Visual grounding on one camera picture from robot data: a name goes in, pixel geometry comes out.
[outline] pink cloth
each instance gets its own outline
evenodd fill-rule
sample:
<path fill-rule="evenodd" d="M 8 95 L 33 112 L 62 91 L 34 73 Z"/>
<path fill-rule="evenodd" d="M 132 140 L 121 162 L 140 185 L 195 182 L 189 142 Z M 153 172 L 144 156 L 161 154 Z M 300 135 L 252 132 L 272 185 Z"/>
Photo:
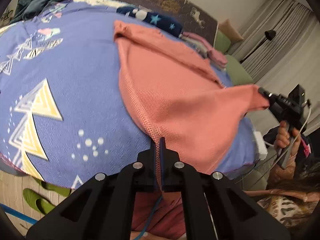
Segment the pink cloth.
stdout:
<path fill-rule="evenodd" d="M 305 157 L 308 158 L 308 156 L 310 154 L 310 148 L 302 138 L 301 138 L 301 143 L 303 145 L 303 153 L 304 153 Z"/>
<path fill-rule="evenodd" d="M 240 119 L 269 106 L 256 85 L 223 87 L 208 60 L 157 29 L 115 21 L 115 40 L 130 116 L 156 143 L 164 136 L 167 148 L 197 171 L 213 172 Z"/>
<path fill-rule="evenodd" d="M 142 231 L 160 195 L 161 192 L 137 193 L 132 217 L 132 231 Z M 174 200 L 163 198 L 160 201 L 147 232 L 167 239 L 178 239 L 186 232 L 181 196 Z"/>
<path fill-rule="evenodd" d="M 223 55 L 220 51 L 217 51 L 214 49 L 211 44 L 203 37 L 195 34 L 195 33 L 188 33 L 184 32 L 182 33 L 183 36 L 192 38 L 194 40 L 200 41 L 208 50 L 208 57 L 211 59 L 216 65 L 218 65 L 220 68 L 225 68 L 228 60 L 225 55 Z"/>

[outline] finger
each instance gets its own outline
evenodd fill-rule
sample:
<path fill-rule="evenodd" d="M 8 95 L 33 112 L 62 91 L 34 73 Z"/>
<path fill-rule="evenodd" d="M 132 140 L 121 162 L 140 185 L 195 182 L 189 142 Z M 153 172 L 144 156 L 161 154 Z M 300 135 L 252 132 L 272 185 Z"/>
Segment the finger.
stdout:
<path fill-rule="evenodd" d="M 278 134 L 285 136 L 287 139 L 289 139 L 289 137 L 290 137 L 290 134 L 288 133 L 287 129 L 283 128 L 283 127 L 279 128 Z"/>
<path fill-rule="evenodd" d="M 280 147 L 280 148 L 286 148 L 286 147 L 288 146 L 288 144 L 284 143 L 284 142 L 281 141 L 281 140 L 276 140 L 275 145 L 277 145 L 277 146 Z"/>
<path fill-rule="evenodd" d="M 296 137 L 299 134 L 299 130 L 297 128 L 293 128 L 292 135 Z"/>
<path fill-rule="evenodd" d="M 280 122 L 280 127 L 286 128 L 287 127 L 287 122 L 286 121 L 281 121 Z"/>
<path fill-rule="evenodd" d="M 299 134 L 296 141 L 294 142 L 296 145 L 300 145 L 301 143 L 301 135 Z"/>
<path fill-rule="evenodd" d="M 276 140 L 282 141 L 284 144 L 287 144 L 287 145 L 290 144 L 290 141 L 287 139 L 287 137 L 284 136 L 284 135 L 282 135 L 282 134 L 278 134 L 278 135 L 276 136 Z"/>

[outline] pink folded cloth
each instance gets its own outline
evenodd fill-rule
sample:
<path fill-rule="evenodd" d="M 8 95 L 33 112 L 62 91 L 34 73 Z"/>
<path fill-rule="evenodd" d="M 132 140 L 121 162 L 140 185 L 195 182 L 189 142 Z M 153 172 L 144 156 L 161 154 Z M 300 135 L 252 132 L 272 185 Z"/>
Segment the pink folded cloth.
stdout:
<path fill-rule="evenodd" d="M 211 59 L 218 67 L 225 68 L 228 60 L 225 55 L 223 55 L 220 51 L 214 49 L 210 43 L 203 37 L 195 34 L 195 33 L 182 33 L 183 36 L 192 38 L 194 40 L 200 41 L 208 50 L 208 57 Z"/>

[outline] blue rod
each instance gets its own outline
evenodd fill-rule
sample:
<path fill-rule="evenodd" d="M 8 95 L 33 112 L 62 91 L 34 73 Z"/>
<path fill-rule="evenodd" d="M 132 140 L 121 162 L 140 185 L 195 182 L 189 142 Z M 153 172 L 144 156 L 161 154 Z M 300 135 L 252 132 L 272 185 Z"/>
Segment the blue rod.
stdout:
<path fill-rule="evenodd" d="M 10 208 L 10 207 L 7 207 L 6 205 L 3 205 L 1 203 L 0 203 L 0 207 L 2 207 L 4 212 L 6 212 L 6 213 L 8 213 L 10 215 L 13 215 L 13 216 L 15 216 L 17 218 L 20 218 L 20 219 L 24 220 L 25 222 L 28 222 L 28 223 L 30 223 L 32 225 L 34 225 L 35 223 L 38 222 L 38 220 L 35 220 L 35 219 L 31 218 L 31 217 L 28 217 L 28 216 L 26 216 L 26 215 L 24 215 L 24 214 L 22 214 L 22 213 L 20 213 L 20 212 L 18 212 L 16 210 Z"/>

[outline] bed sheet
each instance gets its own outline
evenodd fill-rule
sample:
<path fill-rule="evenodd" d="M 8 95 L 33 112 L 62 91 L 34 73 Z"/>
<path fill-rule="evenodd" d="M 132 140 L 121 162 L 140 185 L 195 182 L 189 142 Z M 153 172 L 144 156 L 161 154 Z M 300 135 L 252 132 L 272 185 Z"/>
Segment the bed sheet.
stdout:
<path fill-rule="evenodd" d="M 119 92 L 117 19 L 151 27 L 110 6 L 69 0 L 0 34 L 2 158 L 34 177 L 77 188 L 98 172 L 119 172 L 149 148 Z M 254 148 L 244 118 L 218 170 L 232 177 L 254 162 Z"/>

